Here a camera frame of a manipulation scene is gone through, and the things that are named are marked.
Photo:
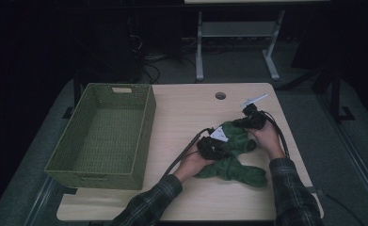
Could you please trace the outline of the person's left hand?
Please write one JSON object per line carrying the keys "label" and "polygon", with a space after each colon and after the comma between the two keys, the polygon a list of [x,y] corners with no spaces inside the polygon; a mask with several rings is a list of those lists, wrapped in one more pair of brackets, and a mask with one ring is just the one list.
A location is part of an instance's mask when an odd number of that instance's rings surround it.
{"label": "person's left hand", "polygon": [[186,180],[197,175],[204,167],[214,163],[214,160],[204,159],[198,151],[194,151],[181,160],[173,175],[183,184]]}

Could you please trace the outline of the green fuzzy cloth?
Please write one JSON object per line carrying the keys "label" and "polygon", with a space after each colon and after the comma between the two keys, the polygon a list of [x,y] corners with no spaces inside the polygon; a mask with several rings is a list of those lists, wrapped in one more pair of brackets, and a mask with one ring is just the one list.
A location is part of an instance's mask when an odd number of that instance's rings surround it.
{"label": "green fuzzy cloth", "polygon": [[248,137],[244,128],[235,127],[231,121],[221,124],[222,130],[228,138],[222,143],[222,148],[228,154],[214,164],[204,167],[197,178],[206,179],[217,177],[224,181],[236,181],[253,187],[265,187],[267,184],[265,171],[255,166],[243,165],[238,156],[256,149],[256,141]]}

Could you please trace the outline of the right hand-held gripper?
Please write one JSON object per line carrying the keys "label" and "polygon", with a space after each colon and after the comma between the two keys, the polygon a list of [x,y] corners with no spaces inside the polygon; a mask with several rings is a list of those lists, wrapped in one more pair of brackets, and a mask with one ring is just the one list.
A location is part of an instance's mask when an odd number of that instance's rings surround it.
{"label": "right hand-held gripper", "polygon": [[259,111],[255,103],[266,97],[266,94],[249,98],[244,101],[240,106],[242,107],[242,113],[245,115],[242,119],[234,120],[232,123],[236,127],[257,129],[260,130],[264,127],[266,121],[266,115],[263,111]]}

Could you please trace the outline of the green woven basket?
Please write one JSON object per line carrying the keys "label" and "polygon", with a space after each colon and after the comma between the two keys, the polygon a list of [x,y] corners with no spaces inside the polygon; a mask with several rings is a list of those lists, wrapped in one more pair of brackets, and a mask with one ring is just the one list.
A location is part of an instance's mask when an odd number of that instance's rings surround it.
{"label": "green woven basket", "polygon": [[141,189],[155,109],[149,84],[88,84],[45,171],[67,187]]}

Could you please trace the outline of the white metal stand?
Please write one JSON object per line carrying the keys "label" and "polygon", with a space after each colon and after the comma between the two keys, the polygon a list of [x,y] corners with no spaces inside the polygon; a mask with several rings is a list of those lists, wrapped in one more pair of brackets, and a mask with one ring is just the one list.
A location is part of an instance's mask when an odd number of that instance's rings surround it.
{"label": "white metal stand", "polygon": [[202,19],[202,12],[199,12],[197,50],[195,54],[196,80],[202,81],[204,79],[202,60],[202,40],[204,38],[269,38],[270,43],[266,49],[262,50],[262,53],[271,78],[278,81],[280,76],[275,66],[272,54],[280,33],[284,15],[285,11],[281,10],[275,21],[204,22]]}

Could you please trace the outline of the metal floor rail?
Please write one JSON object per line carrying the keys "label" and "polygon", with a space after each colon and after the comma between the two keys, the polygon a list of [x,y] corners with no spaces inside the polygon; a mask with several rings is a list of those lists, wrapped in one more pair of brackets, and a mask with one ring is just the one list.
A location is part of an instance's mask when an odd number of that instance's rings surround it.
{"label": "metal floor rail", "polygon": [[37,198],[35,199],[27,215],[27,218],[24,221],[24,226],[37,226],[38,225],[41,217],[43,216],[46,205],[52,196],[52,192],[55,186],[56,186],[56,181],[52,177],[47,176],[37,195]]}

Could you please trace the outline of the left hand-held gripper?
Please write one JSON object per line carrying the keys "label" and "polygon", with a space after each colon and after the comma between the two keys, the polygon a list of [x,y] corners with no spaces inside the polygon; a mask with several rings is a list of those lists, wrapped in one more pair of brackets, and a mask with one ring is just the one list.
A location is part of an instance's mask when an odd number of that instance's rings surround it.
{"label": "left hand-held gripper", "polygon": [[227,151],[228,137],[221,126],[208,129],[209,136],[202,137],[197,143],[200,155],[207,160],[220,160],[230,155]]}

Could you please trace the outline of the person's right hand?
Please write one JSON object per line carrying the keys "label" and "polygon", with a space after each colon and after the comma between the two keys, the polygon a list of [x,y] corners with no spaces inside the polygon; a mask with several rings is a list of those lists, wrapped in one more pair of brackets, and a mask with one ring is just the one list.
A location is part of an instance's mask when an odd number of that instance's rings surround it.
{"label": "person's right hand", "polygon": [[267,121],[262,129],[248,129],[248,131],[257,139],[270,160],[285,157],[284,151],[280,146],[279,135],[270,121]]}

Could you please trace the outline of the dark metal stand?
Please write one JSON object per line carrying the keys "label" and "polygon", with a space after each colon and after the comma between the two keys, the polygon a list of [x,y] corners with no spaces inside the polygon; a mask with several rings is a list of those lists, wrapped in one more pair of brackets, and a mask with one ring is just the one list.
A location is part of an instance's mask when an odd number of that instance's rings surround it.
{"label": "dark metal stand", "polygon": [[355,116],[350,109],[340,104],[341,76],[339,68],[332,63],[323,63],[293,81],[275,88],[275,90],[293,89],[313,77],[316,78],[312,85],[312,91],[315,94],[323,95],[329,91],[328,111],[332,118],[338,123],[342,121],[354,121]]}

